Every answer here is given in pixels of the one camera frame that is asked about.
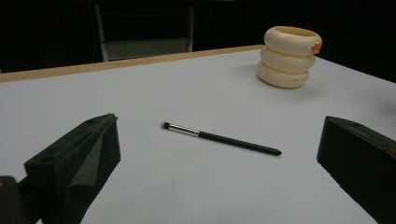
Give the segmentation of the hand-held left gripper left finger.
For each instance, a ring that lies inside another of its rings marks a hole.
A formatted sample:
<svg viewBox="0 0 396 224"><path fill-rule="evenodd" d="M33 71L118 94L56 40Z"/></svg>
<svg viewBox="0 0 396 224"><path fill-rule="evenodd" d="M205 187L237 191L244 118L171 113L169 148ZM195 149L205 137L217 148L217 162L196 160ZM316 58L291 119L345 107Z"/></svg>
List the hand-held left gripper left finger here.
<svg viewBox="0 0 396 224"><path fill-rule="evenodd" d="M25 164L43 195L44 224L80 224L120 162L117 117L88 119Z"/></svg>

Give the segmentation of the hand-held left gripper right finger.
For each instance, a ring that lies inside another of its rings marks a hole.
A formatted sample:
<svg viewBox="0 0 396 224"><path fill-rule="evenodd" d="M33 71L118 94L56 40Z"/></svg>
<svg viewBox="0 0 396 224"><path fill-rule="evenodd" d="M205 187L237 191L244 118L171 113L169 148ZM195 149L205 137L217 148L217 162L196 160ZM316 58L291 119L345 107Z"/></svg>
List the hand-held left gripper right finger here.
<svg viewBox="0 0 396 224"><path fill-rule="evenodd" d="M396 224L396 141L328 116L317 161L378 224Z"/></svg>

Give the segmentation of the cream ringed brush holder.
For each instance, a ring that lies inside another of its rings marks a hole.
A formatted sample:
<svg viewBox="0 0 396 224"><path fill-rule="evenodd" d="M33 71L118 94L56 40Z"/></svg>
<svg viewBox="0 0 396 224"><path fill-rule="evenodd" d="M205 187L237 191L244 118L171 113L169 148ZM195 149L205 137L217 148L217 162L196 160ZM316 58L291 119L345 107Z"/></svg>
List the cream ringed brush holder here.
<svg viewBox="0 0 396 224"><path fill-rule="evenodd" d="M320 52L320 35L303 28L275 26L266 31L263 40L258 77L279 88L302 87Z"/></svg>

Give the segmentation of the wooden table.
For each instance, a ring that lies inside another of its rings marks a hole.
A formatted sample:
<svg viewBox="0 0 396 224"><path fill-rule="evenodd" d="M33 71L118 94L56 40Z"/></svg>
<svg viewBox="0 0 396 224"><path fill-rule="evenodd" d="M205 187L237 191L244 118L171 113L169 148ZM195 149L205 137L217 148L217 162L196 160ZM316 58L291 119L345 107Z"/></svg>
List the wooden table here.
<svg viewBox="0 0 396 224"><path fill-rule="evenodd" d="M89 63L89 64L79 64L79 65L71 65L71 66L63 66L63 67L53 67L46 69L36 69L29 71L2 73L0 74L0 83L38 79L45 77L75 75L80 73L97 72L97 71L103 71L109 69L146 65L152 63L181 61L181 60L188 60L199 57L208 57L208 56L216 56L220 54L256 50L261 48L262 45L252 45L252 46L234 47L234 48L226 48L226 49L210 49L210 50L201 50L194 52L183 52L176 54L150 56L150 57L136 58L136 59L127 59L120 61L103 62L103 63Z"/></svg>

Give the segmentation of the white table sheet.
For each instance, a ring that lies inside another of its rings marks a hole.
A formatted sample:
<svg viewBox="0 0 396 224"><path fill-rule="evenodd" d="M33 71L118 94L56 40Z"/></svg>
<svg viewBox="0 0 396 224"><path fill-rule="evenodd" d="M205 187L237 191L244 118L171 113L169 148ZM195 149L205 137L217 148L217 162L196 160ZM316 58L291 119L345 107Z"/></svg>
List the white table sheet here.
<svg viewBox="0 0 396 224"><path fill-rule="evenodd" d="M318 164L328 116L396 139L396 84L317 60L284 90L256 50L0 84L0 175L82 121L116 115L121 160L83 224L375 224ZM165 130L169 122L280 156Z"/></svg>

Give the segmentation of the white metal desk frame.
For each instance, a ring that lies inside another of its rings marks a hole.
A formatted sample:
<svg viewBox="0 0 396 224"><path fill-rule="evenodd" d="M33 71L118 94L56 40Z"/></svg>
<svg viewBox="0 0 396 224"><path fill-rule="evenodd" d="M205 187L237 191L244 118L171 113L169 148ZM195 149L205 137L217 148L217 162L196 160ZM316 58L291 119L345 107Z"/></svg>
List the white metal desk frame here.
<svg viewBox="0 0 396 224"><path fill-rule="evenodd" d="M93 5L105 62L191 52L195 8L177 0Z"/></svg>

